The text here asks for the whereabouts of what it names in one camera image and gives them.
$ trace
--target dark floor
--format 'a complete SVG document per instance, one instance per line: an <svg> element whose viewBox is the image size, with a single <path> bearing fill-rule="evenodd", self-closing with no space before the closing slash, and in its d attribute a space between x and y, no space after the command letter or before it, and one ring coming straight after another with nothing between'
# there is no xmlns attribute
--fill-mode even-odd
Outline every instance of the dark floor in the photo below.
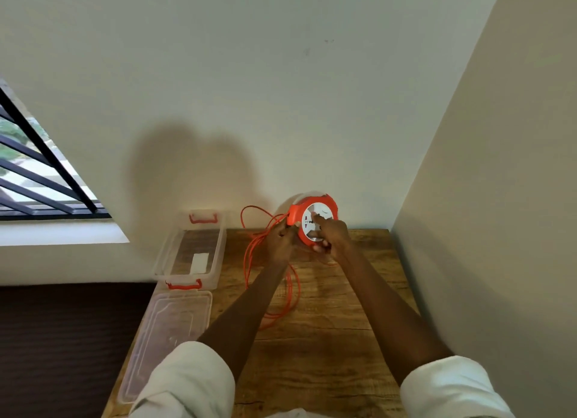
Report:
<svg viewBox="0 0 577 418"><path fill-rule="evenodd" d="M0 414L99 418L154 286L0 288Z"/></svg>

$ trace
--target red plastic casing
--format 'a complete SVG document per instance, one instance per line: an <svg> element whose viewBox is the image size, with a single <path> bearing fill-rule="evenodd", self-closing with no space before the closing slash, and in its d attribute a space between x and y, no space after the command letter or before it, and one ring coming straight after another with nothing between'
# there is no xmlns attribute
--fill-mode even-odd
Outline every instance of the red plastic casing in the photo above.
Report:
<svg viewBox="0 0 577 418"><path fill-rule="evenodd" d="M299 222L300 219L302 218L302 215L305 214L305 211L315 202L321 202L325 204L331 210L333 219L339 218L338 215L339 209L336 206L336 202L329 195L307 196L301 199L298 203L290 206L288 210L289 214L287 216L287 225L292 226L297 222ZM306 236L305 232L302 229L302 226L298 231L298 236L303 241L303 243L309 247L312 247L317 244L317 242L312 241Z"/></svg>

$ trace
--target person's right hand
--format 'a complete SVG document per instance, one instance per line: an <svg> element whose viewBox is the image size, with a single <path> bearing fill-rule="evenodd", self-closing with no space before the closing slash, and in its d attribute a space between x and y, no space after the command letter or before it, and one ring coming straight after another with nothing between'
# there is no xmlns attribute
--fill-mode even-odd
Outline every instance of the person's right hand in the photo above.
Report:
<svg viewBox="0 0 577 418"><path fill-rule="evenodd" d="M330 254L339 260L341 254L351 245L347 224L343 221L325 219L316 213L312 214L313 222L319 225L319 231L308 233L310 237L319 237L322 242L313 246L313 250L322 254Z"/></svg>

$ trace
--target clear plastic box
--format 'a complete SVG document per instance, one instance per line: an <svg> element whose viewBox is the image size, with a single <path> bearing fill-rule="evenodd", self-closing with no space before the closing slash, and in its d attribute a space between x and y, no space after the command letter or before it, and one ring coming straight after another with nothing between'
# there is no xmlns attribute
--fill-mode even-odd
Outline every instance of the clear plastic box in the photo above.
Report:
<svg viewBox="0 0 577 418"><path fill-rule="evenodd" d="M151 298L118 392L133 403L156 366L178 345L196 341L210 321L208 291L167 291Z"/></svg>
<svg viewBox="0 0 577 418"><path fill-rule="evenodd" d="M221 212L181 212L156 259L155 276L172 285L216 289L225 245L226 223Z"/></svg>

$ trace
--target red handle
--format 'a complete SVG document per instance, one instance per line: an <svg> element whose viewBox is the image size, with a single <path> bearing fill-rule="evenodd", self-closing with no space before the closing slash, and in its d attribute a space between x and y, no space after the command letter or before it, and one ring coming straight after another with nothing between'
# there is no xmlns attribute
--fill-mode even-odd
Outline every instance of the red handle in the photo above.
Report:
<svg viewBox="0 0 577 418"><path fill-rule="evenodd" d="M189 286L183 286L183 285L179 285L179 284L170 284L167 281L165 281L165 283L171 291L173 291L173 290L190 291L191 289L200 289L203 287L203 282L202 282L202 280L200 280L200 278L196 279L196 284L191 284Z"/></svg>
<svg viewBox="0 0 577 418"><path fill-rule="evenodd" d="M188 218L191 220L192 224L218 224L218 216L214 213L212 219L199 219L198 221L194 220L194 214L190 213Z"/></svg>

